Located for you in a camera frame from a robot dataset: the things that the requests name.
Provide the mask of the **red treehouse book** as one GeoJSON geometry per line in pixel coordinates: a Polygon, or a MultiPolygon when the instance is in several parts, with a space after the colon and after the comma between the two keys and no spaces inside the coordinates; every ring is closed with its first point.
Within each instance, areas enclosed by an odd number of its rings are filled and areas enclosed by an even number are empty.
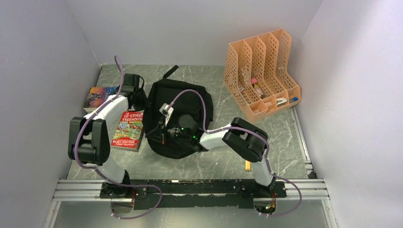
{"type": "Polygon", "coordinates": [[[138,152],[143,138],[142,112],[123,112],[111,146],[122,150],[138,152]]]}

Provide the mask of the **black student backpack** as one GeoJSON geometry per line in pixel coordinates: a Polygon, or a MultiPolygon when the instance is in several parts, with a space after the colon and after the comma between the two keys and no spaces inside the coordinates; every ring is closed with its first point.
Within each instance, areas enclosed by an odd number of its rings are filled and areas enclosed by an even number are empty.
{"type": "Polygon", "coordinates": [[[163,78],[153,83],[148,95],[149,106],[144,111],[143,126],[145,134],[152,130],[165,117],[159,109],[164,103],[173,108],[173,113],[166,118],[169,123],[175,123],[184,114],[191,115],[195,121],[208,128],[213,121],[213,103],[206,88],[184,81],[172,80],[169,76],[178,69],[175,65],[163,78]]]}

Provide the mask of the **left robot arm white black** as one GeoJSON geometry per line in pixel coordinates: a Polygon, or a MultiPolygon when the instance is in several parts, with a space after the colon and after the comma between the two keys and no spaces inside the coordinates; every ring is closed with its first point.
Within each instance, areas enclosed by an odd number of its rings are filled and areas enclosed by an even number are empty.
{"type": "Polygon", "coordinates": [[[131,193],[129,174],[112,158],[112,146],[135,149],[143,136],[146,103],[144,80],[125,74],[121,84],[104,95],[104,101],[83,117],[74,117],[69,127],[68,156],[84,168],[96,171],[113,192],[124,198],[131,193]]]}

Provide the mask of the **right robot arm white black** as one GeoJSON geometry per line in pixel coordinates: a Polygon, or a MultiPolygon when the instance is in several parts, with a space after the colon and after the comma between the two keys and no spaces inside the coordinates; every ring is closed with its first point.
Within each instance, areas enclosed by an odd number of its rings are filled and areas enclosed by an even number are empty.
{"type": "Polygon", "coordinates": [[[154,152],[171,159],[228,146],[251,163],[259,195],[267,197],[275,189],[275,173],[267,158],[268,135],[242,118],[236,117],[222,128],[204,131],[202,125],[188,114],[173,124],[162,117],[145,137],[154,152]]]}

